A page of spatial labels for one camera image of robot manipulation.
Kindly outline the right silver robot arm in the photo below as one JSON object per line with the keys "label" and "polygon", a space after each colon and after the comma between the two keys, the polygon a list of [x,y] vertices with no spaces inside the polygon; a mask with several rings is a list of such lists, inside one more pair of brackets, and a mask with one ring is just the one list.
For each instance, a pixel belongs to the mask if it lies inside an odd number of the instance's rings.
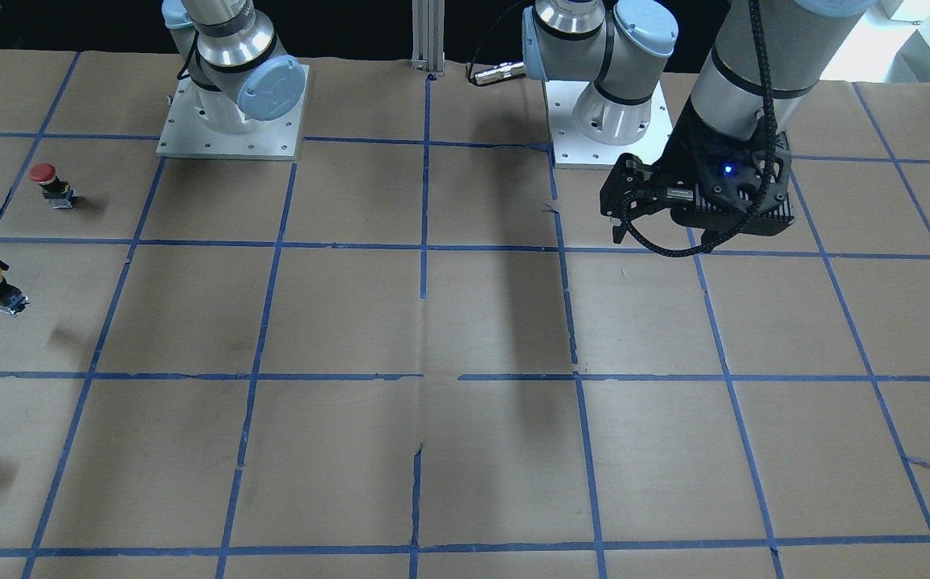
{"label": "right silver robot arm", "polygon": [[[156,153],[175,160],[294,161],[309,67],[290,55],[254,1],[162,1],[161,14],[184,63]],[[76,192],[44,162],[30,171],[54,209]],[[27,296],[6,281],[0,311],[16,315]]]}

